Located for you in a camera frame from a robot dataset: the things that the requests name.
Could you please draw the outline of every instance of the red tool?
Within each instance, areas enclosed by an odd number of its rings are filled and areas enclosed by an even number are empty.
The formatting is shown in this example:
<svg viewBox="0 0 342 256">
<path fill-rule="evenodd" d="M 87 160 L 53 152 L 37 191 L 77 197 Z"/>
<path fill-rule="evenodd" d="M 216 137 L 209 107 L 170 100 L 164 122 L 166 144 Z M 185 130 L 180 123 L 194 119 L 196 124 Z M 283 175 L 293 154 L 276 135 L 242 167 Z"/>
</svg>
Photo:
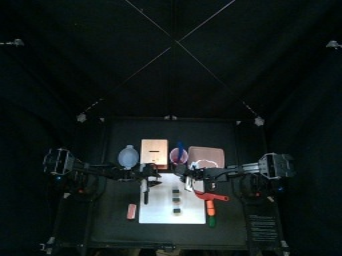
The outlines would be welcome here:
<svg viewBox="0 0 342 256">
<path fill-rule="evenodd" d="M 222 200 L 222 201 L 229 201 L 230 198 L 229 196 L 225 195 L 218 195 L 218 194 L 213 194 L 213 193 L 206 193 L 206 192 L 201 192 L 198 190 L 194 189 L 196 195 L 198 196 L 198 198 L 204 199 L 204 200 Z"/>
</svg>

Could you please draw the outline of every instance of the small box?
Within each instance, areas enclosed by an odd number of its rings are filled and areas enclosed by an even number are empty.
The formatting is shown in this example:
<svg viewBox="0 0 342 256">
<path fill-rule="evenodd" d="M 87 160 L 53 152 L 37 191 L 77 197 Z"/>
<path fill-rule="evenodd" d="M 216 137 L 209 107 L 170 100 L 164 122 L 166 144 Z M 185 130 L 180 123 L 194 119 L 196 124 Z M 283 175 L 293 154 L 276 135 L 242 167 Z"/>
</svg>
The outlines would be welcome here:
<svg viewBox="0 0 342 256">
<path fill-rule="evenodd" d="M 154 163 L 158 169 L 168 169 L 168 140 L 142 140 L 141 164 Z"/>
</svg>

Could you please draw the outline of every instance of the black ceiling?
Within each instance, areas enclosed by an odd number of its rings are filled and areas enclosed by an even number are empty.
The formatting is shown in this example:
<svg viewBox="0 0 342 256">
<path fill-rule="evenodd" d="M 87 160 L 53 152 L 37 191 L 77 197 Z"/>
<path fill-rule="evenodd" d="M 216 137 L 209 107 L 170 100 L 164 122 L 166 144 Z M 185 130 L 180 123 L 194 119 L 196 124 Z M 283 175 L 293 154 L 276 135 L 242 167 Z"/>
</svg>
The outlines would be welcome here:
<svg viewBox="0 0 342 256">
<path fill-rule="evenodd" d="M 333 0 L 22 0 L 0 12 L 0 41 L 26 44 L 0 47 L 3 81 L 73 116 L 268 117 L 341 38 Z"/>
</svg>

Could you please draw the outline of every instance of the small cup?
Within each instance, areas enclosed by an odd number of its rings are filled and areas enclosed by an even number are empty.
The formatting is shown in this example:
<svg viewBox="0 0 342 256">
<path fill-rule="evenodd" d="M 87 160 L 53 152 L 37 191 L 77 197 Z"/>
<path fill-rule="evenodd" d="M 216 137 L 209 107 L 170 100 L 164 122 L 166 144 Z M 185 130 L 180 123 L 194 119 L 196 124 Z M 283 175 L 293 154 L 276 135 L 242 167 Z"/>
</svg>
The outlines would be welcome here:
<svg viewBox="0 0 342 256">
<path fill-rule="evenodd" d="M 178 152 L 180 152 L 180 149 L 178 148 L 174 148 L 170 152 L 170 161 L 173 164 L 185 164 L 188 162 L 188 159 L 189 159 L 189 154 L 188 154 L 188 151 L 184 149 L 184 153 L 182 153 L 182 157 L 178 161 Z"/>
</svg>

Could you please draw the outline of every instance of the orange object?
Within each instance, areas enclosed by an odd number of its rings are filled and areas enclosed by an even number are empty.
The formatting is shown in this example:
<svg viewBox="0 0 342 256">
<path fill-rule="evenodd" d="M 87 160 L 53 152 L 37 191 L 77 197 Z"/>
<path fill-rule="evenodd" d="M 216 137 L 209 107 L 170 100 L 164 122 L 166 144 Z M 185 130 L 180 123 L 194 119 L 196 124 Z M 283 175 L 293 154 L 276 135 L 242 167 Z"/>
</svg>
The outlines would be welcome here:
<svg viewBox="0 0 342 256">
<path fill-rule="evenodd" d="M 209 216 L 216 216 L 216 206 L 213 200 L 208 200 L 208 214 Z"/>
</svg>

